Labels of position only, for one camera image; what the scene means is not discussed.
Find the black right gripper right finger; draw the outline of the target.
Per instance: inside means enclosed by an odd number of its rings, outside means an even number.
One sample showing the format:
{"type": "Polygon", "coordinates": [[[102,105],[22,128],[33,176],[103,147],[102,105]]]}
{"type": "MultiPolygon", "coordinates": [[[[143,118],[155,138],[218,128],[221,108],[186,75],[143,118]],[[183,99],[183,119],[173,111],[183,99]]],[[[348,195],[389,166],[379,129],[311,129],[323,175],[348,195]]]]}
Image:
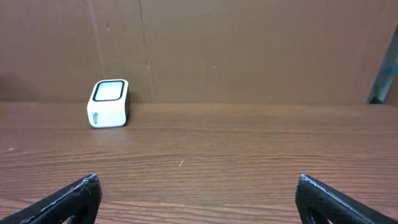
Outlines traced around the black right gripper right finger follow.
{"type": "Polygon", "coordinates": [[[295,203],[302,223],[397,224],[397,220],[307,174],[302,174],[298,180],[295,203]]]}

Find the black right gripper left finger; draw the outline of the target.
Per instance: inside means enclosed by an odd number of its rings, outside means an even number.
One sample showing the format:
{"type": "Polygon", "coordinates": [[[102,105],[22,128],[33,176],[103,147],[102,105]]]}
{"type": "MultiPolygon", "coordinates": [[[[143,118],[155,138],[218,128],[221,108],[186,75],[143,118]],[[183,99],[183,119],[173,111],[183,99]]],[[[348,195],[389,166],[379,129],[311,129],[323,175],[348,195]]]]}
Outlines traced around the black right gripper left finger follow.
{"type": "Polygon", "coordinates": [[[9,215],[1,223],[94,224],[102,199],[97,174],[89,174],[48,197],[9,215]]]}

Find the white barcode scanner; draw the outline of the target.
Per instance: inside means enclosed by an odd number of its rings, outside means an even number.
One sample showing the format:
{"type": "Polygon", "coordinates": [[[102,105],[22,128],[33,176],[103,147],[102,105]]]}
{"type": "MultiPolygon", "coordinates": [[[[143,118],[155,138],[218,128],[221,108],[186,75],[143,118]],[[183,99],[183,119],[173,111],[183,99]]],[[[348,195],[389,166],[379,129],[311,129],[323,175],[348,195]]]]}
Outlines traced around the white barcode scanner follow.
{"type": "Polygon", "coordinates": [[[93,128],[124,126],[130,111],[129,83],[124,79],[97,82],[87,104],[89,124],[93,128]]]}

